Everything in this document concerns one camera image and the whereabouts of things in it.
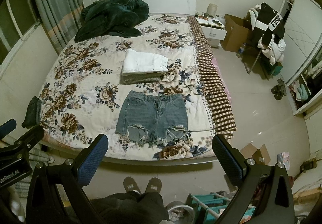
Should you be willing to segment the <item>dark fuzzy pants legs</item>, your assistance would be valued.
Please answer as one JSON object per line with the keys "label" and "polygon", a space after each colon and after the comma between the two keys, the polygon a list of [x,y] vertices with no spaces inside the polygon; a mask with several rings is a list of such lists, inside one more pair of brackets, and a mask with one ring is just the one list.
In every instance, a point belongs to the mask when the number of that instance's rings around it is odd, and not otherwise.
{"label": "dark fuzzy pants legs", "polygon": [[157,192],[116,193],[91,200],[105,223],[160,223],[169,220],[162,196]]}

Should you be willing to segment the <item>teal plastic rack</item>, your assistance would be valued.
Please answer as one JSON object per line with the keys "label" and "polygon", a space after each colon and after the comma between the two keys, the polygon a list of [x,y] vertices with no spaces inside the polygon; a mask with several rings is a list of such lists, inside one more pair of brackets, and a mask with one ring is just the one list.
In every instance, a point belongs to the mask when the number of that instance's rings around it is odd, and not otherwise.
{"label": "teal plastic rack", "polygon": [[190,193],[187,198],[187,204],[195,213],[194,223],[216,223],[230,202],[230,198],[214,192],[206,195]]}

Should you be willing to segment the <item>small open cardboard box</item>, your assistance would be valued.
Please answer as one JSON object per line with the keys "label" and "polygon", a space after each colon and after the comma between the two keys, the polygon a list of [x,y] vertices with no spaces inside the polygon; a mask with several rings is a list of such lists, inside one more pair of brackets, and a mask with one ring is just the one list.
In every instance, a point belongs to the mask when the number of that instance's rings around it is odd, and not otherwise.
{"label": "small open cardboard box", "polygon": [[246,159],[251,158],[261,165],[268,165],[271,161],[266,145],[262,145],[260,148],[257,148],[253,144],[249,143],[244,146],[240,152]]}

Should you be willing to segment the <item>beige cylindrical lamp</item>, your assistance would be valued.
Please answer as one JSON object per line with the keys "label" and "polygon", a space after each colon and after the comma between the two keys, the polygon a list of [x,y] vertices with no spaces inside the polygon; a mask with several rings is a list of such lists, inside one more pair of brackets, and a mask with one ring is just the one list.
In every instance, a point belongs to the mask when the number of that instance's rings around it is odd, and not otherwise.
{"label": "beige cylindrical lamp", "polygon": [[208,16],[211,16],[212,18],[214,18],[215,17],[215,15],[216,15],[216,12],[217,12],[217,5],[216,4],[214,4],[214,3],[210,3],[209,5],[208,5],[208,7],[207,7],[207,11],[206,11],[206,14],[208,15]]}

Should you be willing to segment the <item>grey slipper foot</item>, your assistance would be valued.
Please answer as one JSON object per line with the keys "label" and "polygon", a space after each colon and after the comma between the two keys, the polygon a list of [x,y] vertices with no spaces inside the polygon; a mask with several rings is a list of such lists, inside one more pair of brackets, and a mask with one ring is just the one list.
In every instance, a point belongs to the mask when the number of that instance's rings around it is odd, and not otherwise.
{"label": "grey slipper foot", "polygon": [[145,193],[156,192],[160,193],[162,189],[162,182],[159,178],[153,177],[149,180],[147,187],[145,189]]}
{"label": "grey slipper foot", "polygon": [[123,187],[127,192],[135,192],[141,195],[141,190],[138,187],[136,181],[132,177],[125,177],[123,181]]}

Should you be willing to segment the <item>green striped curtain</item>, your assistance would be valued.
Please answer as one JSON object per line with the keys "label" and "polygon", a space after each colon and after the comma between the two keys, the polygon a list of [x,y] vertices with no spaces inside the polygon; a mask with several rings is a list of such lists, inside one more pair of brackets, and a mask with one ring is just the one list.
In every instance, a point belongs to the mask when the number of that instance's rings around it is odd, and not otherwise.
{"label": "green striped curtain", "polygon": [[80,0],[35,0],[49,40],[61,52],[81,27]]}

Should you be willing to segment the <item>dark cloth at bedside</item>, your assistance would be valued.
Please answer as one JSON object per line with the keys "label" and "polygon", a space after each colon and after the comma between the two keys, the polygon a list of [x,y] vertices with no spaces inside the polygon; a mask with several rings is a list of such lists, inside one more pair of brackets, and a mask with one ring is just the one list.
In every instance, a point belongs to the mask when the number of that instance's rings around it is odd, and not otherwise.
{"label": "dark cloth at bedside", "polygon": [[25,119],[21,126],[26,129],[33,128],[40,124],[41,101],[34,96],[28,104]]}

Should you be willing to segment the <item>black white jacket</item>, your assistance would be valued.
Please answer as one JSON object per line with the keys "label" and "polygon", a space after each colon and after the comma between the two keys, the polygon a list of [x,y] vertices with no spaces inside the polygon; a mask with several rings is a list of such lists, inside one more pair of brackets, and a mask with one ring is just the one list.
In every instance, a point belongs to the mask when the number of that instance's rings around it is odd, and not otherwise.
{"label": "black white jacket", "polygon": [[284,22],[278,11],[271,8],[267,3],[260,5],[260,10],[255,21],[252,44],[257,46],[261,41],[265,46],[272,43],[279,44],[285,34]]}

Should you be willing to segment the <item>plastic water bottle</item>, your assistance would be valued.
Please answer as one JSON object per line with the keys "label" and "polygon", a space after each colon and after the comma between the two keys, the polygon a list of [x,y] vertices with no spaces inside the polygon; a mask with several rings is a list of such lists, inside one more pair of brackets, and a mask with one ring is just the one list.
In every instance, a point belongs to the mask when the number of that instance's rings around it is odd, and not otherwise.
{"label": "plastic water bottle", "polygon": [[243,43],[240,48],[238,49],[237,53],[236,53],[236,56],[238,58],[241,58],[242,57],[242,54],[244,53],[245,51],[245,48],[246,48],[246,43]]}

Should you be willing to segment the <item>floral bed quilt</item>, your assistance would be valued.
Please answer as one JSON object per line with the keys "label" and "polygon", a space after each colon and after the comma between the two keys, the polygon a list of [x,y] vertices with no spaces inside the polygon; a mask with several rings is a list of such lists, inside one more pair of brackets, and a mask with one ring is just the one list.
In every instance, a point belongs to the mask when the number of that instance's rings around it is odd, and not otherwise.
{"label": "floral bed quilt", "polygon": [[[79,151],[98,134],[109,138],[106,156],[153,161],[212,157],[215,125],[198,70],[196,41],[188,16],[152,15],[134,38],[97,37],[70,42],[48,73],[40,91],[44,142]],[[126,85],[121,79],[129,49],[163,55],[167,72],[158,82]],[[184,140],[132,141],[115,132],[121,106],[130,91],[152,96],[182,94],[188,116]]]}

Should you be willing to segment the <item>metal frame chair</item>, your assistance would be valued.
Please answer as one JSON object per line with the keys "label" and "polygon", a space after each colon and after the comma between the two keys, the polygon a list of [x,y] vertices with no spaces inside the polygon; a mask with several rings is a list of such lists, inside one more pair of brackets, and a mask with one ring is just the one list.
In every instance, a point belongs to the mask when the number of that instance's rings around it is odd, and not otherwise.
{"label": "metal frame chair", "polygon": [[251,40],[247,40],[244,50],[241,52],[241,61],[244,64],[247,74],[256,73],[262,79],[270,80],[277,75],[278,67],[282,67],[279,63],[270,65],[269,59],[264,56],[262,49],[253,47]]}

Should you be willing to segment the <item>grey slippers pair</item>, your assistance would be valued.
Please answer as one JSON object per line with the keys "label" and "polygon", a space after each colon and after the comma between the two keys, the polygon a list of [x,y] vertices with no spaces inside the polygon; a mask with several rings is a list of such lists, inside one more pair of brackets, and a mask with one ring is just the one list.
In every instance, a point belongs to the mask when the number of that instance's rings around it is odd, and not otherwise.
{"label": "grey slippers pair", "polygon": [[276,100],[281,100],[284,96],[287,95],[287,90],[285,83],[282,79],[277,80],[277,85],[271,89],[271,93],[274,95]]}

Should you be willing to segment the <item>left grey slipper foot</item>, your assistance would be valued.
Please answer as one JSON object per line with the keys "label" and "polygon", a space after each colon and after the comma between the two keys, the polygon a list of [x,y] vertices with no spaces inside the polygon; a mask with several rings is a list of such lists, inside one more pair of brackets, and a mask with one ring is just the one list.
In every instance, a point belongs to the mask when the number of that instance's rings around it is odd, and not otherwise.
{"label": "left grey slipper foot", "polygon": [[127,192],[135,192],[141,195],[141,190],[138,187],[136,181],[132,177],[125,177],[123,181],[123,187]]}

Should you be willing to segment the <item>dark green plush blanket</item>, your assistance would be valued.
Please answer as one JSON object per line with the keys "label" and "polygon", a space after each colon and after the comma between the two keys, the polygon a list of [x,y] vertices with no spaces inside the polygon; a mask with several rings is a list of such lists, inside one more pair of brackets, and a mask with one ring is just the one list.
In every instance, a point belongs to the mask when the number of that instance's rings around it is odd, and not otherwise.
{"label": "dark green plush blanket", "polygon": [[142,0],[101,0],[81,12],[81,28],[74,42],[99,36],[132,38],[141,36],[137,25],[149,17],[149,5]]}

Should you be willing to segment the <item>brown cardboard box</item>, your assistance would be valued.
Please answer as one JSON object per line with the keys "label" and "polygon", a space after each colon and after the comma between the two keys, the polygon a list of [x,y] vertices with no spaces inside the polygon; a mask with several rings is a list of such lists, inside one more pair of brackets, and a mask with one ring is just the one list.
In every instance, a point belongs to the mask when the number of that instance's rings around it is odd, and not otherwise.
{"label": "brown cardboard box", "polygon": [[221,46],[225,51],[238,52],[244,43],[251,42],[253,36],[251,22],[229,14],[224,18],[226,36],[221,41]]}

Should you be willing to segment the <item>white bedside table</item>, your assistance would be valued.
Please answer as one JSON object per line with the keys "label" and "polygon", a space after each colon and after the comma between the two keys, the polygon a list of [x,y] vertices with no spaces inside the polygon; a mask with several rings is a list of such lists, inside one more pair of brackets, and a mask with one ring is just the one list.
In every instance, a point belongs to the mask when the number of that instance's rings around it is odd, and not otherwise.
{"label": "white bedside table", "polygon": [[204,17],[195,15],[196,21],[201,26],[201,29],[206,37],[209,45],[214,48],[219,48],[221,41],[225,40],[225,26],[216,18]]}

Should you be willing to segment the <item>blue denim ripped shorts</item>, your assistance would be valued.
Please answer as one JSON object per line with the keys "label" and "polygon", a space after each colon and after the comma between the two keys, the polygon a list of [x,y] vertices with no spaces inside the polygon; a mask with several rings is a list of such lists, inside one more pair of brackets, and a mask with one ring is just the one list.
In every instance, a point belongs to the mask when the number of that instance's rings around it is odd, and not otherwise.
{"label": "blue denim ripped shorts", "polygon": [[183,95],[152,96],[130,91],[121,107],[115,133],[138,145],[167,145],[188,140]]}

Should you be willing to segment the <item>folded grey knit garment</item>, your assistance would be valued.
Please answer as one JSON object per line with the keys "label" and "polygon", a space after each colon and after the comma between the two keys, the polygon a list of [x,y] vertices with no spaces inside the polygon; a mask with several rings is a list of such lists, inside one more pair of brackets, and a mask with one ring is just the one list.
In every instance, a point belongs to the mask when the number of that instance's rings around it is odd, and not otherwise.
{"label": "folded grey knit garment", "polygon": [[165,74],[166,72],[122,73],[120,83],[123,85],[131,85],[137,83],[159,82]]}

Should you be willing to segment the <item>brown checkered sheet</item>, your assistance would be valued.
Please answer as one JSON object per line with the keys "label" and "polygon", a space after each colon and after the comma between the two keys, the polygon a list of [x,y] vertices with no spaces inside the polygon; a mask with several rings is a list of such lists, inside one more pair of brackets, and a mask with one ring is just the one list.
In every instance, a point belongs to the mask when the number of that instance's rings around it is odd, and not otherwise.
{"label": "brown checkered sheet", "polygon": [[212,63],[214,54],[195,17],[188,16],[187,21],[196,46],[198,72],[213,129],[216,134],[223,135],[227,140],[232,139],[237,127],[224,82]]}

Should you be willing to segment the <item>right grey slipper foot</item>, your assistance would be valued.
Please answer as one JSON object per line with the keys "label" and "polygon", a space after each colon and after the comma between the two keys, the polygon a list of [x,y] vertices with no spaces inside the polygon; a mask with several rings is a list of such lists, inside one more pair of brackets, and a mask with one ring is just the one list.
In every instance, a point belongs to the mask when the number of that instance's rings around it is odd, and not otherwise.
{"label": "right grey slipper foot", "polygon": [[162,189],[162,182],[159,178],[153,177],[149,180],[147,187],[145,189],[145,193],[156,192],[160,193]]}

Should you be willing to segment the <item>folded white pants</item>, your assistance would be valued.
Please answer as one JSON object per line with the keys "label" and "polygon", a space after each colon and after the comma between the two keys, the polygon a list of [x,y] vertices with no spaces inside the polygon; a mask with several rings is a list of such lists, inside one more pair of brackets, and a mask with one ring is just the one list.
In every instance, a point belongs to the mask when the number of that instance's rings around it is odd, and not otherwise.
{"label": "folded white pants", "polygon": [[122,75],[132,74],[164,74],[168,71],[168,58],[156,53],[137,52],[128,49],[123,61]]}

